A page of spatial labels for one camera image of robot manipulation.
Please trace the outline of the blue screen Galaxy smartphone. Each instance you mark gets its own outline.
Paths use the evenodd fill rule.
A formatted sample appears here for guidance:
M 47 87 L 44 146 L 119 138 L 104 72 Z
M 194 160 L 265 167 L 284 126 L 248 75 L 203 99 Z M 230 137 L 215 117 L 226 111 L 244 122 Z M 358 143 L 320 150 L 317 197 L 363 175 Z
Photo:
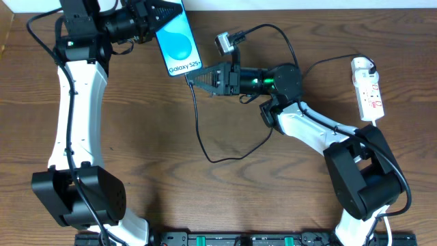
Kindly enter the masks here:
M 189 24 L 182 0 L 167 0 L 178 3 L 182 13 L 156 33 L 157 41 L 165 61 L 167 73 L 176 77 L 202 68 L 197 45 Z

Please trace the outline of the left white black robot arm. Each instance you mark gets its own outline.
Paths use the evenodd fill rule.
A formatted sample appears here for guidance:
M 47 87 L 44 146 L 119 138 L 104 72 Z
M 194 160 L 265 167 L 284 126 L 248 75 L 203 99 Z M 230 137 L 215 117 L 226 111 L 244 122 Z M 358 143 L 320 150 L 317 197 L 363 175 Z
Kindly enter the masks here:
M 48 49 L 60 84 L 57 134 L 48 167 L 31 188 L 62 227 L 96 233 L 95 245 L 149 245 L 148 222 L 126 205 L 121 180 L 104 168 L 101 110 L 114 44 L 149 42 L 184 12 L 169 1 L 62 1 Z

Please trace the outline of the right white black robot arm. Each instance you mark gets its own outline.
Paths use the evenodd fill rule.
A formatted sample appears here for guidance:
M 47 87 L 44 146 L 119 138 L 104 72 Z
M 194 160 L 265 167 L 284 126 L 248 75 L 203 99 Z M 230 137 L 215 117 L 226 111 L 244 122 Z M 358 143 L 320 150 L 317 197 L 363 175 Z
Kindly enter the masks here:
M 411 195 L 379 128 L 346 126 L 312 110 L 301 100 L 302 77 L 293 64 L 271 69 L 242 68 L 237 63 L 189 72 L 189 87 L 215 96 L 269 95 L 259 106 L 264 124 L 294 137 L 320 153 L 326 162 L 335 195 L 343 207 L 334 231 L 337 245 L 370 245 L 377 223 L 390 217 L 391 204 Z

